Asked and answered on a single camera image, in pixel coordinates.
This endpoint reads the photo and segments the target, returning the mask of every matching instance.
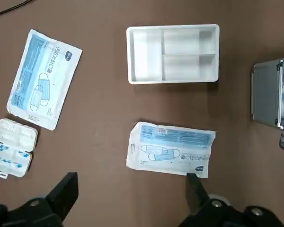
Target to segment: surgical mask package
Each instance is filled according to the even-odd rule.
[[[8,112],[54,130],[81,53],[31,30],[9,95]]]
[[[22,177],[32,160],[38,131],[9,119],[0,120],[0,177]]]
[[[208,178],[214,131],[138,122],[131,131],[126,166],[136,170]]]

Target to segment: pill organizer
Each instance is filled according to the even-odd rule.
[[[129,27],[131,84],[214,82],[219,77],[218,25]]]
[[[22,177],[30,165],[38,131],[9,119],[0,120],[0,177]]]

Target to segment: barcode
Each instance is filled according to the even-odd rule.
[[[21,82],[21,81],[18,81],[17,88],[16,88],[16,92],[18,92],[18,91],[19,91],[19,89],[20,89],[21,85],[22,85],[22,82]]]
[[[163,134],[167,134],[167,129],[156,128],[156,132],[158,132],[158,133],[163,133]]]

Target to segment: metal case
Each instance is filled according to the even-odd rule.
[[[284,130],[281,118],[284,58],[257,63],[251,73],[251,117]]]

